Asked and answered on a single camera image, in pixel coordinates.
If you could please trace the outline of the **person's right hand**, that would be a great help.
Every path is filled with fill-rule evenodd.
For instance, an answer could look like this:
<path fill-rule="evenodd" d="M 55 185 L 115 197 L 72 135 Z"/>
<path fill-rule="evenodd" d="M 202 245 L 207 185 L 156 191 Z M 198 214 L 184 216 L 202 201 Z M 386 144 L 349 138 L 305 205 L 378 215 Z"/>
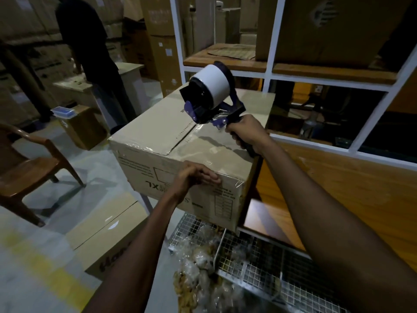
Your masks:
<path fill-rule="evenodd" d="M 264 151 L 274 142 L 269 133 L 264 129 L 260 122 L 250 114 L 243 115 L 239 122 L 230 123 L 229 128 L 236 132 L 248 145 L 252 146 L 253 151 L 264 155 Z"/>

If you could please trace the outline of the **blue plastic tray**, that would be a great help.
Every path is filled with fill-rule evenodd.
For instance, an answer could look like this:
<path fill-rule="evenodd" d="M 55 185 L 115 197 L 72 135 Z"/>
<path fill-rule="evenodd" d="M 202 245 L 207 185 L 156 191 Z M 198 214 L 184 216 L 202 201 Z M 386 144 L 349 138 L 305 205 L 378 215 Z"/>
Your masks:
<path fill-rule="evenodd" d="M 51 109 L 51 112 L 56 118 L 59 119 L 71 119 L 77 115 L 77 112 L 72 108 L 65 108 L 62 106 L 57 106 Z"/>

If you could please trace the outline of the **white tape roll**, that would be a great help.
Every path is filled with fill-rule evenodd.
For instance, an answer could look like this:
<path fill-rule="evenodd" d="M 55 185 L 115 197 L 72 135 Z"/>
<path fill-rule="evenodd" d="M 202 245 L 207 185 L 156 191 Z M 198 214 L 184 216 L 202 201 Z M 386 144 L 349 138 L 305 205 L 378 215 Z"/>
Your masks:
<path fill-rule="evenodd" d="M 207 109 L 216 108 L 230 95 L 230 84 L 224 72 L 215 64 L 209 64 L 189 81 L 192 101 Z"/>

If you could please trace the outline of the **white metal shelf frame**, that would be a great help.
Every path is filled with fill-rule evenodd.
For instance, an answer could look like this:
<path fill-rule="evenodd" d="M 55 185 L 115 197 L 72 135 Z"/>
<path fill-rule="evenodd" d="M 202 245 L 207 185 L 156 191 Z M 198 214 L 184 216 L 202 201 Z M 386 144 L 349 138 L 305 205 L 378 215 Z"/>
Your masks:
<path fill-rule="evenodd" d="M 303 140 L 294 137 L 288 137 L 279 135 L 276 133 L 270 133 L 270 136 L 279 141 L 287 144 L 295 145 L 298 147 L 305 147 L 310 149 L 315 149 L 318 151 L 335 153 L 337 155 L 361 159 L 365 161 L 370 161 L 374 163 L 384 164 L 388 166 L 393 166 L 397 168 L 403 168 L 407 170 L 417 171 L 417 163 L 412 163 L 409 161 L 402 161 L 399 159 L 394 159 L 390 157 L 383 157 L 374 154 L 369 154 L 365 152 L 360 152 L 359 148 L 363 145 L 364 141 L 367 139 L 369 134 L 372 132 L 382 115 L 386 112 L 392 101 L 396 98 L 400 90 L 403 88 L 404 84 L 408 81 L 409 77 L 417 67 L 417 44 L 415 45 L 413 51 L 410 53 L 407 60 L 404 62 L 399 73 L 395 75 L 394 84 L 381 84 L 381 83 L 371 83 L 371 82 L 358 82 L 352 80 L 338 80 L 335 76 L 331 78 L 325 78 L 324 76 L 318 77 L 303 77 L 300 75 L 300 72 L 296 72 L 295 75 L 288 75 L 283 72 L 274 73 L 274 56 L 276 53 L 276 46 L 279 40 L 279 33 L 281 29 L 282 17 L 284 13 L 284 5 L 286 0 L 278 0 L 274 25 L 271 35 L 271 42 L 268 52 L 268 60 L 266 63 L 265 70 L 261 72 L 254 71 L 254 67 L 247 67 L 245 70 L 239 70 L 237 67 L 230 67 L 232 74 L 234 76 L 246 77 L 246 78 L 262 78 L 264 79 L 262 92 L 267 93 L 270 85 L 270 81 L 282 80 L 282 81 L 291 81 L 291 82 L 303 82 L 311 84 L 320 84 L 320 85 L 331 85 L 344 88 L 356 88 L 356 89 L 366 89 L 385 92 L 386 95 L 381 99 L 378 105 L 374 108 L 373 112 L 367 119 L 366 123 L 361 128 L 357 137 L 354 139 L 349 148 L 341 148 L 335 146 L 329 146 L 326 144 L 312 142 L 308 140 Z"/>

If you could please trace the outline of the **small white table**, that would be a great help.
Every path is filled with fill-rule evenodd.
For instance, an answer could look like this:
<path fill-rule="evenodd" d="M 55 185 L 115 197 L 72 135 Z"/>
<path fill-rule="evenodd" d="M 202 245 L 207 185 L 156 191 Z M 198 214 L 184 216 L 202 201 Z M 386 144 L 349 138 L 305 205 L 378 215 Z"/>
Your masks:
<path fill-rule="evenodd" d="M 116 62 L 116 65 L 135 114 L 139 116 L 149 106 L 149 97 L 145 93 L 140 74 L 144 65 L 127 62 Z M 94 92 L 93 85 L 86 81 L 84 74 L 65 78 L 54 82 L 53 85 L 59 88 L 60 93 L 71 95 L 77 104 L 92 108 L 107 131 L 116 126 L 113 117 L 104 107 L 101 98 Z"/>

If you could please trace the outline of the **brown plastic chair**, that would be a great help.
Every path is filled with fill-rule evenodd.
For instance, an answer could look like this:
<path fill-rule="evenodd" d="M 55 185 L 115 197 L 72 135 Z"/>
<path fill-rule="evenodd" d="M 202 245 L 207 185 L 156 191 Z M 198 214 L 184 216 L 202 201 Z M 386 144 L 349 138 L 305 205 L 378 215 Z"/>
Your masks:
<path fill-rule="evenodd" d="M 45 147 L 51 156 L 29 159 L 13 147 L 8 139 L 10 133 Z M 67 170 L 81 187 L 86 186 L 52 141 L 0 122 L 0 206 L 35 226 L 43 227 L 44 221 L 23 203 L 23 198 L 47 181 L 58 183 L 55 174 L 62 169 Z"/>

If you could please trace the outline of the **person's left forearm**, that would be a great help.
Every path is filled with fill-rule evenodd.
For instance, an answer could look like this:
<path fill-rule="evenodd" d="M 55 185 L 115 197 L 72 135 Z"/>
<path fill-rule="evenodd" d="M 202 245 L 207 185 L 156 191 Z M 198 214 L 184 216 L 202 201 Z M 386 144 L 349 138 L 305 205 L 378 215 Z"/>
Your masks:
<path fill-rule="evenodd" d="M 144 228 L 116 261 L 82 313 L 145 312 L 165 234 L 182 199 L 172 190 L 163 195 Z"/>

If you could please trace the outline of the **person's right forearm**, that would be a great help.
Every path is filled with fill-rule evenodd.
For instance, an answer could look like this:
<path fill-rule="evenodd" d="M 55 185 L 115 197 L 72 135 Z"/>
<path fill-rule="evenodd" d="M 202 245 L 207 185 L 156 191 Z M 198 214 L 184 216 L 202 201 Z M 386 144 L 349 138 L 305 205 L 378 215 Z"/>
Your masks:
<path fill-rule="evenodd" d="M 417 273 L 371 227 L 309 177 L 269 135 L 266 160 L 306 251 L 351 312 L 417 313 Z"/>

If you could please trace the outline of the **pile of clear plastic bags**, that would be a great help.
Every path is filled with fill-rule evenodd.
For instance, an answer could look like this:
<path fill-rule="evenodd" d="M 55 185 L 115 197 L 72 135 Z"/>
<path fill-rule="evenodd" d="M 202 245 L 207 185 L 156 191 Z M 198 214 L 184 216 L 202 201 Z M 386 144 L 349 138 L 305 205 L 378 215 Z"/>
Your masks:
<path fill-rule="evenodd" d="M 173 275 L 178 313 L 246 313 L 248 297 L 237 284 L 215 273 L 215 257 L 225 229 L 201 226 L 182 233 L 173 254 L 179 268 Z"/>

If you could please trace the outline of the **flat cardboard box black print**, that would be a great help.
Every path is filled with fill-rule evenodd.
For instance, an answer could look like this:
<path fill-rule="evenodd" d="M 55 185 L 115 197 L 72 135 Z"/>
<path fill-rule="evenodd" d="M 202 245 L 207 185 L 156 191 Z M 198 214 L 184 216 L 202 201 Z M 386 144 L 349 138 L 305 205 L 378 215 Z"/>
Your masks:
<path fill-rule="evenodd" d="M 66 238 L 84 271 L 103 281 L 145 226 L 147 211 L 129 192 L 92 211 Z"/>

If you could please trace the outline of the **small brown cardboard box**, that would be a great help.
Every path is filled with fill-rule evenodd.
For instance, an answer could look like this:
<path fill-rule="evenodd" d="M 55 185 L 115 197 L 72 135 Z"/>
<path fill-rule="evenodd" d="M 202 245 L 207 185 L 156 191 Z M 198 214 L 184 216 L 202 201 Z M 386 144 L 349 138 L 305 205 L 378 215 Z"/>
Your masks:
<path fill-rule="evenodd" d="M 60 118 L 59 122 L 76 147 L 90 151 L 107 139 L 108 132 L 99 122 L 93 108 L 77 105 L 72 118 Z"/>

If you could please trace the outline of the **person's left hand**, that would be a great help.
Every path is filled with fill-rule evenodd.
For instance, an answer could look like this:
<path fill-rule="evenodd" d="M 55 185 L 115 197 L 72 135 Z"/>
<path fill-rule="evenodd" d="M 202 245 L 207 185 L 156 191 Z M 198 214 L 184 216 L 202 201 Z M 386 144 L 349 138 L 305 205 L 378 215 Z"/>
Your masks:
<path fill-rule="evenodd" d="M 180 204 L 194 184 L 195 173 L 215 173 L 201 163 L 184 161 L 173 183 L 169 187 L 169 196 L 174 198 L 176 205 Z"/>

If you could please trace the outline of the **large taped cardboard box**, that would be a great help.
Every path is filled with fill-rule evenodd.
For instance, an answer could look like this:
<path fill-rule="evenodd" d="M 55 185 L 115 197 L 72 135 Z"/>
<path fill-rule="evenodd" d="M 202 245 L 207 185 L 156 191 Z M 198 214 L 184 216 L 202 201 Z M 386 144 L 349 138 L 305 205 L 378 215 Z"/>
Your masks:
<path fill-rule="evenodd" d="M 159 200 L 183 161 L 214 171 L 219 186 L 193 186 L 180 210 L 235 232 L 257 160 L 211 123 L 198 125 L 184 110 L 179 89 L 150 107 L 109 139 L 134 191 Z"/>

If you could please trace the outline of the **stack of cardboard boxes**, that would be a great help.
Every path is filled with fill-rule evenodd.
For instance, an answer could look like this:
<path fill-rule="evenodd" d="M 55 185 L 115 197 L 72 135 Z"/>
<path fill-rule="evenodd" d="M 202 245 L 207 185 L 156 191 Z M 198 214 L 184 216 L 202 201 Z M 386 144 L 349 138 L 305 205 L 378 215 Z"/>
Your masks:
<path fill-rule="evenodd" d="M 163 97 L 188 81 L 186 59 L 214 44 L 241 47 L 241 8 L 214 8 L 215 0 L 124 0 L 129 54 L 151 60 Z"/>
<path fill-rule="evenodd" d="M 62 36 L 55 12 L 63 0 L 0 0 L 0 120 L 23 127 L 50 121 L 51 109 L 92 98 L 75 98 L 55 83 L 78 75 L 74 55 Z M 97 14 L 111 60 L 120 51 L 124 0 L 82 0 Z"/>

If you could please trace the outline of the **big cardboard box grey logo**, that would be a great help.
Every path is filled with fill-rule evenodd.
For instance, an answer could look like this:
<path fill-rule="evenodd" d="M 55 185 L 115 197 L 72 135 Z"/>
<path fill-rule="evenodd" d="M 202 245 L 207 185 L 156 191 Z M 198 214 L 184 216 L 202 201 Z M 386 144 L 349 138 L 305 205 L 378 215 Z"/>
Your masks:
<path fill-rule="evenodd" d="M 367 68 L 413 0 L 285 0 L 275 63 Z"/>

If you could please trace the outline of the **wooden shelf board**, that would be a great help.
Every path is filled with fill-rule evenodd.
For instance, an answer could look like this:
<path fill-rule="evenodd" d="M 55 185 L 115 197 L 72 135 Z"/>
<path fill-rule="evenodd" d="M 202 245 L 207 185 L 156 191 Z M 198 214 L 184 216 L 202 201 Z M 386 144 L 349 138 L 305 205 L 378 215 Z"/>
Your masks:
<path fill-rule="evenodd" d="M 345 80 L 361 83 L 393 85 L 397 80 L 397 73 L 373 69 L 335 68 L 310 65 L 276 63 L 272 73 L 320 78 L 329 80 Z"/>
<path fill-rule="evenodd" d="M 215 61 L 220 61 L 231 70 L 248 71 L 264 73 L 267 68 L 266 61 L 253 60 L 237 60 L 227 57 L 218 57 L 208 54 L 208 50 L 220 47 L 232 47 L 234 44 L 214 44 L 204 50 L 192 54 L 190 57 L 184 59 L 184 66 L 187 67 L 205 67 Z"/>

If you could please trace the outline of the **blue tape dispenser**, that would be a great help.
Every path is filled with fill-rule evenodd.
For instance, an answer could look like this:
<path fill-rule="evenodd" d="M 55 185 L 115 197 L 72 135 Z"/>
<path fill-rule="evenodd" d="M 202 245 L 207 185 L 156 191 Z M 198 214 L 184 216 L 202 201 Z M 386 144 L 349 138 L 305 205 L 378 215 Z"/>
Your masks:
<path fill-rule="evenodd" d="M 221 61 L 214 61 L 193 75 L 180 94 L 184 111 L 196 124 L 210 123 L 218 130 L 240 122 L 247 111 L 237 95 L 231 70 Z"/>

